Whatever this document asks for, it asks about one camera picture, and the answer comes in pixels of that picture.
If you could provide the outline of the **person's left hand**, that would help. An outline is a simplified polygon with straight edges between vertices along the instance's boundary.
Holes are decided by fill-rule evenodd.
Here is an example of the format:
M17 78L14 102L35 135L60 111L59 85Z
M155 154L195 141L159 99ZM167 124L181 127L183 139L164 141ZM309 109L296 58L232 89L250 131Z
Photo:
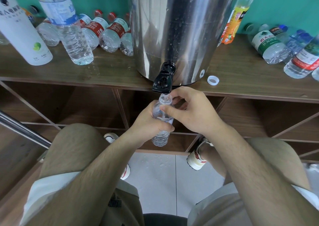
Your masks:
M136 144L137 148L156 136L151 135L151 119L155 119L153 117L153 108L156 102L156 100L152 101L145 109L143 109L128 130L130 138Z

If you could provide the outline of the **person's right hand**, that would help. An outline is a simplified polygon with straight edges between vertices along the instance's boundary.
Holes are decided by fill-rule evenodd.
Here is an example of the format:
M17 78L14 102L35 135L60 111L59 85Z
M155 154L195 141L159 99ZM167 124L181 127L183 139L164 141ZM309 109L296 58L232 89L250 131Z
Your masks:
M223 124L223 121L203 92L182 86L172 90L169 95L173 98L172 103L177 103L181 99L188 102L188 106L185 109L188 111L187 115L183 120L178 121L189 130L207 136L213 131L218 131Z

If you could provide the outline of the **small clear plastic bottle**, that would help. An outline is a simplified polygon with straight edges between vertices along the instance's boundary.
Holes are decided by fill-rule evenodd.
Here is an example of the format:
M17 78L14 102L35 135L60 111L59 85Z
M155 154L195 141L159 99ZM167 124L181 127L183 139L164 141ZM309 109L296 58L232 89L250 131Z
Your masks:
M160 110L161 105L169 105L174 107L172 104L172 97L169 94L161 94L158 101L153 108L153 117L166 123L173 124L173 117L167 115L165 112ZM152 138L152 142L155 146L163 147L167 144L170 132L160 131L156 136Z

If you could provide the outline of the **person's left forearm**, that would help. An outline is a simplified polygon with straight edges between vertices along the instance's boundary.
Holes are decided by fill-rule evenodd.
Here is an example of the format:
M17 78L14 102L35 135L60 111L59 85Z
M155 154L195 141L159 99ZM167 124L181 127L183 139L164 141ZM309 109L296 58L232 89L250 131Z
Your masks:
M25 226L145 226L140 200L116 189L137 146L127 130L109 144L87 124L71 124L55 137L39 179L80 172L49 197Z

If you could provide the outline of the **person's right forearm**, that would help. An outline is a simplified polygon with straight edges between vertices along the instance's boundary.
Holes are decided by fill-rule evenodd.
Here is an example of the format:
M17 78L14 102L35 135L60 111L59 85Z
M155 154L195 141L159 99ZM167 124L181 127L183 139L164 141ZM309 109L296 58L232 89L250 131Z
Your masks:
M200 131L214 145L255 226L318 226L319 211L274 170L232 127Z

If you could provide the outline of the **white red right sneaker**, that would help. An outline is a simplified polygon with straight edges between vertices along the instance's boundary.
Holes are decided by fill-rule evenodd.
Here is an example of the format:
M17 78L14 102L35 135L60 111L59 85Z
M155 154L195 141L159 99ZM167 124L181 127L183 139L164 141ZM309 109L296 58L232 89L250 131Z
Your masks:
M214 147L213 144L207 138L204 137L196 145L194 151L191 152L187 157L187 164L196 171L200 170L207 162L201 157L200 154L200 148L203 144L208 144L209 146Z

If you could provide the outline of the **person's right leg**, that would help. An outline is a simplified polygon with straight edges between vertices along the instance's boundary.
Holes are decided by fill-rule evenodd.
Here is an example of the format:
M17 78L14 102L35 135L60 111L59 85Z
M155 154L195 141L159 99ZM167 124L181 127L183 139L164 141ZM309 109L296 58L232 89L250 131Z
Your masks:
M199 148L199 152L201 158L204 161L207 161L213 167L213 169L224 178L225 181L227 169L216 148L208 143L203 143Z

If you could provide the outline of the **wooden shelf unit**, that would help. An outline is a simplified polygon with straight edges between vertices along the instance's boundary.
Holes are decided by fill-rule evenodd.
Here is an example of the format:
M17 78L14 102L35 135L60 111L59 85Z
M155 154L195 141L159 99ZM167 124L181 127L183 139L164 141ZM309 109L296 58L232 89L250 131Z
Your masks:
M48 65L27 65L10 45L0 48L0 110L53 141L73 123L102 134L123 134L159 94L120 51L94 51L95 61L77 66L62 45ZM245 138L273 137L293 147L303 163L319 169L319 82L292 79L283 64L267 65L239 35L215 52L206 75L191 85L207 95L221 118ZM220 82L207 83L214 75ZM186 163L202 136L177 120L168 144L146 142L130 160L128 182L138 188L145 213L187 217L192 206L222 183L211 167L194 172ZM46 148L0 124L0 226L18 226Z

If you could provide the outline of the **red label water bottle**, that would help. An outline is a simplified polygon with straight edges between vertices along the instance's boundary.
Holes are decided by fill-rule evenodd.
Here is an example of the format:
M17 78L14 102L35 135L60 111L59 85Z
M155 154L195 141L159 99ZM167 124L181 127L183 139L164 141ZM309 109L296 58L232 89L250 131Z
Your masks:
M82 32L93 51L99 46L99 36L109 26L109 22L104 19L103 12L100 9L94 10L94 19L86 14L79 14L78 17Z
M130 14L126 13L125 19L128 24L128 30L121 38L120 51L126 56L133 56L133 43L130 29Z
M114 19L114 21L100 34L99 46L109 52L113 53L117 51L121 44L122 37L129 29L127 18L120 16Z

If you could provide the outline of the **black stool seat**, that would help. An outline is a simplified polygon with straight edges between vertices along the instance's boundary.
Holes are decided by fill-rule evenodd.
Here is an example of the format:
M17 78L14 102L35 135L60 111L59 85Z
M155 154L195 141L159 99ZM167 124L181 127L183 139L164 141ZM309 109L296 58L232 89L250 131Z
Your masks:
M187 218L161 213L143 214L145 226L187 226Z

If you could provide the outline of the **green label water bottle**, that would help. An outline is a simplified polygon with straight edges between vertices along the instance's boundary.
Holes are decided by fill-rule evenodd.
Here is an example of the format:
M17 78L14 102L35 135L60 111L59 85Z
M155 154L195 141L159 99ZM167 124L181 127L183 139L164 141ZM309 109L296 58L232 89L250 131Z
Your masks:
M268 24L247 23L244 27L249 43L268 64L277 64L290 58L292 51L271 31Z

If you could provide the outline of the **blue label water bottle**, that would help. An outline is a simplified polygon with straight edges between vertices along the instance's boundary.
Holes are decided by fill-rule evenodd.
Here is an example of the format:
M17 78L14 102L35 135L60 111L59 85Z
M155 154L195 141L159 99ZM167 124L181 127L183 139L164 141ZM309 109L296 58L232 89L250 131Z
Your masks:
M57 29L59 38L70 59L77 65L88 65L93 52L80 27L72 0L38 0L46 17Z

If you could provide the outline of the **red green label bottle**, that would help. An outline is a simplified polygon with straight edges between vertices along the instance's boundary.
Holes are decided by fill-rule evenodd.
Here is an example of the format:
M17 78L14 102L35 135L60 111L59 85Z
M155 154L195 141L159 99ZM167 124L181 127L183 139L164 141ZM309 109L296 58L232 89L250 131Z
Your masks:
M283 71L291 78L302 79L318 67L319 34L285 65Z

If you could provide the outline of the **tall white label bottle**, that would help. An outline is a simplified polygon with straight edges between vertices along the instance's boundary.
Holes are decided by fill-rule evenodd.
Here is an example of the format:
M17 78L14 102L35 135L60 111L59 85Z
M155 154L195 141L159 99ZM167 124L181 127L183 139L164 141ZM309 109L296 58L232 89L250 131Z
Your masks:
M53 55L16 0L0 0L0 32L32 66L49 63Z

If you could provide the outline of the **metal rail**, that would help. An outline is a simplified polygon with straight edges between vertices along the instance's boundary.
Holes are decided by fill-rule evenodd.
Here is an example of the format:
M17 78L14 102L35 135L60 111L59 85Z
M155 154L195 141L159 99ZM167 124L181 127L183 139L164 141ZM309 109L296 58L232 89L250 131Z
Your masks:
M42 135L38 134L37 132L29 129L16 119L12 118L10 115L7 115L3 111L0 110L0 124L11 131L22 135L23 137L39 144L40 146L49 149L52 142L48 139L44 138Z

